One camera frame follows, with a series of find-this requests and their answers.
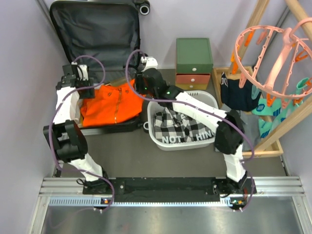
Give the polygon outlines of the orange garment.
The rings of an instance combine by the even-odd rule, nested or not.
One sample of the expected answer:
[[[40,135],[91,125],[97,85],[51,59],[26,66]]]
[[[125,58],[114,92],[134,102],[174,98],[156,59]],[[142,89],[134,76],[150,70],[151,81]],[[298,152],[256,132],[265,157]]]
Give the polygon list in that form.
[[[80,112],[83,127],[95,127],[125,122],[142,111],[143,99],[128,83],[114,87],[103,85],[95,90],[95,97],[84,99]]]

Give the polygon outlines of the black white plaid shirt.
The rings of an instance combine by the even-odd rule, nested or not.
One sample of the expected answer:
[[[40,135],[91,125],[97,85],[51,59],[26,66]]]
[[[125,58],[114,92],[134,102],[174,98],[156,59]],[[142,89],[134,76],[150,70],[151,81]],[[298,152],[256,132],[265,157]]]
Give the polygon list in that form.
[[[199,121],[168,108],[154,114],[153,130],[155,138],[166,144],[197,142],[215,136]]]

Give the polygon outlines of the black and white suitcase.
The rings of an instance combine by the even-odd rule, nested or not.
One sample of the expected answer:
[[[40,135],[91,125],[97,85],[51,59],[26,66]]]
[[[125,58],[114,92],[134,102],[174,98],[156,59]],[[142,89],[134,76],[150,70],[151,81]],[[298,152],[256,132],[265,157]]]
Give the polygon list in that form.
[[[147,0],[57,0],[50,18],[66,57],[88,66],[93,88],[126,75],[134,79],[141,55],[139,16]]]

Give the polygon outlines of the white plastic basin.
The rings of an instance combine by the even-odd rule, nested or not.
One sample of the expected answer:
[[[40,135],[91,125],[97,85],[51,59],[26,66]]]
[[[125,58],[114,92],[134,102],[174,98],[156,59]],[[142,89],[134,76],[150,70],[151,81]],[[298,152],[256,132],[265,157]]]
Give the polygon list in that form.
[[[208,92],[202,90],[190,90],[186,92],[195,99],[218,109],[218,103],[216,99]],[[156,134],[154,131],[155,114],[163,110],[164,107],[160,106],[157,102],[149,102],[147,105],[147,122],[144,123],[145,129],[147,129],[146,125],[149,125],[149,136],[159,149],[164,151],[188,150],[206,147],[215,141],[211,130],[207,130],[203,134],[200,134],[198,136],[198,141],[182,142],[179,137],[174,140],[172,136],[165,136],[164,141],[159,141],[156,139]]]

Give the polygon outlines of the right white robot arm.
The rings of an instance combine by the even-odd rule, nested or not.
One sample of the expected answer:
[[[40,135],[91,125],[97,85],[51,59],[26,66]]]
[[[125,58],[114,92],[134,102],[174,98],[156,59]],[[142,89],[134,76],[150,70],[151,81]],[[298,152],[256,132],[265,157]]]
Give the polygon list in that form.
[[[157,102],[208,127],[214,134],[214,146],[224,155],[229,190],[239,193],[245,188],[247,171],[242,165],[244,128],[235,110],[226,112],[216,109],[177,86],[168,85],[155,68],[138,72],[134,88],[139,96],[150,95],[149,101]]]

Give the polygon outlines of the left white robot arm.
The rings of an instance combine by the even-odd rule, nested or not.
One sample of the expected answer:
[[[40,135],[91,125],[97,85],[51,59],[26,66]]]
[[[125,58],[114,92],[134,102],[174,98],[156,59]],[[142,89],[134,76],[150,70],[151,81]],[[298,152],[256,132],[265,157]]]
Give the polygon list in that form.
[[[88,153],[85,136],[78,124],[84,99],[95,98],[94,80],[88,76],[88,66],[76,62],[63,66],[64,75],[56,85],[56,116],[51,126],[43,128],[49,145],[53,146],[57,161],[79,170],[84,180],[77,180],[90,193],[106,193],[111,182]]]

